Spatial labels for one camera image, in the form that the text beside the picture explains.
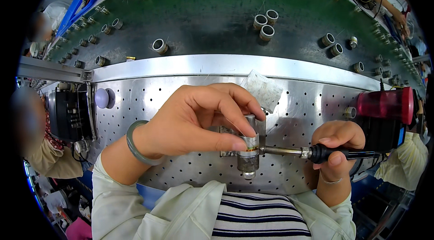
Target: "white jacket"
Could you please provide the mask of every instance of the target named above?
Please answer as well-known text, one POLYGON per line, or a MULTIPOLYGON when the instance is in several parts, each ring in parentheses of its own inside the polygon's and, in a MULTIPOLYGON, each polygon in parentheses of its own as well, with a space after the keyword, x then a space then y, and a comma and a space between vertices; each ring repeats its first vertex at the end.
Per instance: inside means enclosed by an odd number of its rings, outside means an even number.
MULTIPOLYGON (((209 240, 226 185, 210 181, 202 188, 181 184, 169 188, 152 211, 136 185, 110 176, 98 157, 93 169, 93 239, 209 240)), ((305 219, 313 239, 355 239, 350 197, 329 208, 313 192, 289 196, 305 219)))

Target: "left hand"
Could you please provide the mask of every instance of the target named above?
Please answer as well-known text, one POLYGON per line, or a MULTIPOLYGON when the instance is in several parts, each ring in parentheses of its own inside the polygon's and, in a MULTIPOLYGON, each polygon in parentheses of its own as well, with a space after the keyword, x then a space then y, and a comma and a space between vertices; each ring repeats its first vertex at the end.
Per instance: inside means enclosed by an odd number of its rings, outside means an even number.
MULTIPOLYGON (((312 145, 321 143, 329 148, 344 146, 348 148, 363 149, 365 135, 363 130, 354 122, 331 121, 326 122, 315 130, 312 135, 312 145)), ((349 175, 355 160, 347 160, 340 151, 335 151, 322 164, 313 164, 313 169, 321 169, 325 181, 337 181, 349 175)))

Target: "beige sweater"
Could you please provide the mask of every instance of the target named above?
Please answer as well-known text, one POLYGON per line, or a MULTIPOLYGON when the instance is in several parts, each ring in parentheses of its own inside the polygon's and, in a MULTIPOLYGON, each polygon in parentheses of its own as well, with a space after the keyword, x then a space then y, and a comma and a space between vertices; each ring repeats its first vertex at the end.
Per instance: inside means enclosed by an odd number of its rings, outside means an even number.
POLYGON ((83 176, 81 164, 74 160, 71 149, 55 150, 46 139, 35 153, 25 158, 36 172, 45 177, 71 179, 83 176))

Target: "floral shirt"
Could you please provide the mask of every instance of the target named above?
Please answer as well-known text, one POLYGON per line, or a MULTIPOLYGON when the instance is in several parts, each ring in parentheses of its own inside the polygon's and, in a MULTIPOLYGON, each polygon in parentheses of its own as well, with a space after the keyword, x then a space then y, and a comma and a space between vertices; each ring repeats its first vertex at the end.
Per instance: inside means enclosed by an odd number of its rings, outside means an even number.
POLYGON ((63 144, 65 144, 62 140, 58 140, 51 135, 51 128, 50 128, 50 116, 48 114, 48 111, 45 112, 45 134, 44 139, 48 140, 50 144, 53 146, 53 148, 57 151, 63 151, 65 147, 63 144))

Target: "metal frame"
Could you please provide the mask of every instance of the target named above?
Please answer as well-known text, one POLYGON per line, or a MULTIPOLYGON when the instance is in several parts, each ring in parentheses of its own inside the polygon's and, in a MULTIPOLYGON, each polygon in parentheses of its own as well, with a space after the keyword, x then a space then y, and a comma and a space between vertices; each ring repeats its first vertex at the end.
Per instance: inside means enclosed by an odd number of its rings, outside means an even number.
POLYGON ((380 90, 379 81, 344 69, 295 59, 231 54, 165 56, 119 63, 94 69, 92 82, 184 75, 247 76, 252 69, 270 78, 380 90))

